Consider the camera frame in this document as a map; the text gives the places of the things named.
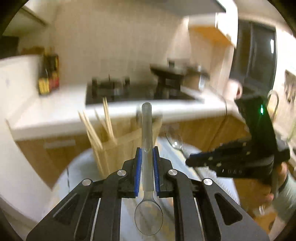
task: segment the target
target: bamboo chopstick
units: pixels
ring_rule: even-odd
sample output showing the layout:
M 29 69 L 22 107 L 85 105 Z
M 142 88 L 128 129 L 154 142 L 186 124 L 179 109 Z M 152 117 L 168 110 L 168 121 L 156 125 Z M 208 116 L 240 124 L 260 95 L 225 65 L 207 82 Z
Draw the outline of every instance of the bamboo chopstick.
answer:
M 78 112 L 79 117 L 81 119 L 81 121 L 84 123 L 86 129 L 88 130 L 90 136 L 92 137 L 92 139 L 94 140 L 94 142 L 98 145 L 99 148 L 103 149 L 103 145 L 102 142 L 100 140 L 100 138 L 97 136 L 92 124 L 90 123 L 88 117 L 86 116 L 85 111 L 83 111 L 83 115 Z
M 94 110 L 94 113 L 95 113 L 95 115 L 96 115 L 96 118 L 100 121 L 101 125 L 102 125 L 103 128 L 105 129 L 105 131 L 109 134 L 109 132 L 108 132 L 108 128 L 107 128 L 106 123 L 104 122 L 104 120 L 102 120 L 102 119 L 99 117 L 99 115 L 98 115 L 98 113 L 97 113 L 96 110 Z
M 108 110 L 108 103 L 107 103 L 107 98 L 106 97 L 103 98 L 103 107 L 104 107 L 106 125 L 107 125 L 109 136 L 113 140 L 113 142 L 115 142 L 115 138 L 114 138 L 114 133 L 113 133 L 112 124 L 111 124 L 111 120 L 110 120 L 110 115 L 109 115 L 109 110 Z

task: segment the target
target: wooden cabinet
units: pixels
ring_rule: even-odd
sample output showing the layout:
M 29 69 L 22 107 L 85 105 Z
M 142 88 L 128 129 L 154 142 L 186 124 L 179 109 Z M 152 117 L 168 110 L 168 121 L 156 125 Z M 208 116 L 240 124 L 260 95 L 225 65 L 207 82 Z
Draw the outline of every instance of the wooden cabinet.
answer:
M 17 142 L 41 179 L 52 188 L 67 165 L 91 147 L 86 134 Z
M 227 143 L 247 136 L 250 136 L 247 126 L 235 117 L 228 115 L 220 125 L 209 149 L 214 149 L 220 146 L 221 143 Z
M 238 12 L 233 0 L 218 0 L 226 12 L 189 17 L 188 28 L 213 43 L 237 46 Z
M 165 137 L 165 126 L 171 125 L 181 136 L 184 143 L 195 146 L 202 151 L 207 151 L 225 118 L 225 116 L 219 116 L 180 121 L 177 123 L 166 123 L 163 124 L 159 135 Z

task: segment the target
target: kitchen countertop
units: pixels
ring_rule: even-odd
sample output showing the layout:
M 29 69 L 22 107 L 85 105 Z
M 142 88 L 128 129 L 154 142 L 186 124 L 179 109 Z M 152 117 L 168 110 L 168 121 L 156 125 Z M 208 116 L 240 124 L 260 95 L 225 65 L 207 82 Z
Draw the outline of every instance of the kitchen countertop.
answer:
M 181 91 L 200 101 L 153 100 L 152 114 L 161 114 L 163 121 L 181 121 L 197 118 L 215 117 L 226 114 L 225 102 L 210 90 L 203 92 L 181 87 Z M 85 106 L 86 85 L 61 86 L 48 96 L 34 99 L 13 123 L 9 121 L 11 134 L 15 141 L 84 133 L 78 111 L 85 110 L 89 119 L 96 120 L 95 111 L 104 118 L 102 104 Z M 111 118 L 132 117 L 141 109 L 145 101 L 108 103 Z M 240 117 L 234 102 L 227 102 L 228 114 Z

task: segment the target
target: white cabinet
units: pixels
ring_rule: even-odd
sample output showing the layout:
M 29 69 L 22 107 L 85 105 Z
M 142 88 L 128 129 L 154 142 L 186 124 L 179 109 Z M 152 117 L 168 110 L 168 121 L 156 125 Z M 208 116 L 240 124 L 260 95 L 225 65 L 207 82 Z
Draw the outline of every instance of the white cabinet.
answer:
M 189 16 L 188 28 L 201 33 L 212 42 L 237 46 L 238 14 L 233 0 L 218 0 L 226 13 Z
M 3 35 L 22 37 L 53 24 L 61 0 L 29 0 L 13 17 Z
M 24 8 L 47 24 L 52 24 L 60 0 L 29 0 Z

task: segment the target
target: cabinet handle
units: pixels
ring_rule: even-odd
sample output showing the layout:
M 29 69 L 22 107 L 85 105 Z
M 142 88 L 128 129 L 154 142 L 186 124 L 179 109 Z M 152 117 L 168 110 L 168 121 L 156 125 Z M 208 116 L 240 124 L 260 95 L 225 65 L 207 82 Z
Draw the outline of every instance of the cabinet handle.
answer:
M 54 142 L 45 142 L 43 145 L 44 149 L 55 149 L 62 147 L 75 146 L 76 142 L 74 139 L 63 140 L 63 141 L 54 141 Z

